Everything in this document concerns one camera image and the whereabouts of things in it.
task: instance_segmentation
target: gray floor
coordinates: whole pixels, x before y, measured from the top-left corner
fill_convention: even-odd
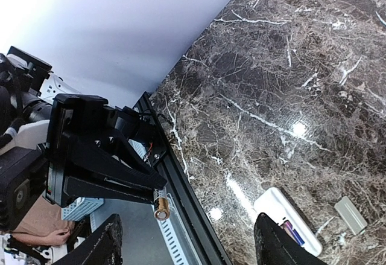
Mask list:
[[[96,223],[102,224],[113,213],[121,216],[124,228],[124,264],[173,264],[150,205],[105,200],[104,205],[95,212]]]

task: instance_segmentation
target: small rectangular block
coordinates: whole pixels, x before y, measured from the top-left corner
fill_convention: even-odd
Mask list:
[[[366,228],[366,220],[348,197],[343,197],[334,207],[354,235],[358,235]]]

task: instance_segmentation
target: white wall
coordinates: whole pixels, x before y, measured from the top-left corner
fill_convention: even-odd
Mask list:
[[[228,1],[0,0],[0,52],[17,46],[76,89],[133,105]]]

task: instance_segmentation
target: marble table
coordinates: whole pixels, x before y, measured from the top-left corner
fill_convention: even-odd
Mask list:
[[[231,0],[151,100],[235,265],[280,188],[328,264],[386,262],[386,0]],[[353,235],[348,196],[369,225]]]

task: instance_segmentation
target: light blue basket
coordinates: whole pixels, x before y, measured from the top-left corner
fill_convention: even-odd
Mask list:
[[[103,205],[104,199],[79,197],[67,208],[62,208],[62,220],[80,221]]]

